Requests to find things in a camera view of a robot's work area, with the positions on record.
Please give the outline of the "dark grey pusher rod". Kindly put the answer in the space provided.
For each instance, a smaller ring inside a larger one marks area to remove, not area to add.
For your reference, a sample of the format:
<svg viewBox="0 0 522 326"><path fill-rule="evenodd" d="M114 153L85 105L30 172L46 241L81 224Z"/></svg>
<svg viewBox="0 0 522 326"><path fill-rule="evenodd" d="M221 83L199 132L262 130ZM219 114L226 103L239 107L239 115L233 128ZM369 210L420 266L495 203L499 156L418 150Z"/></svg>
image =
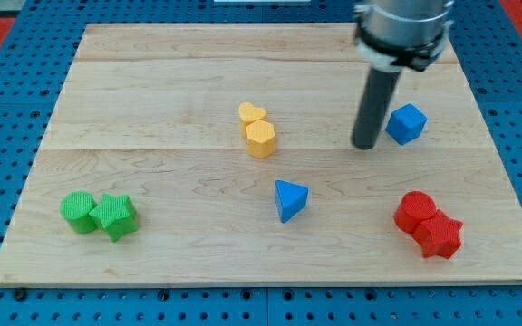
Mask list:
<svg viewBox="0 0 522 326"><path fill-rule="evenodd" d="M352 143L358 149L372 149L401 72L383 72L371 68L362 93L360 106L353 126Z"/></svg>

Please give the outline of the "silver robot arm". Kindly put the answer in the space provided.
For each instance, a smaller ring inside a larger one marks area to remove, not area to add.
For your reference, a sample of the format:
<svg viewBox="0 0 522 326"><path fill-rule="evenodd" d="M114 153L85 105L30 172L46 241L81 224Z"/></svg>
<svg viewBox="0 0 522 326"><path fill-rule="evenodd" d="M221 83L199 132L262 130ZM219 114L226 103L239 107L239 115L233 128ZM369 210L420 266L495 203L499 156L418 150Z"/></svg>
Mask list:
<svg viewBox="0 0 522 326"><path fill-rule="evenodd" d="M364 0L353 8L355 45L370 64L352 143L372 149L404 69L423 72L450 36L451 0Z"/></svg>

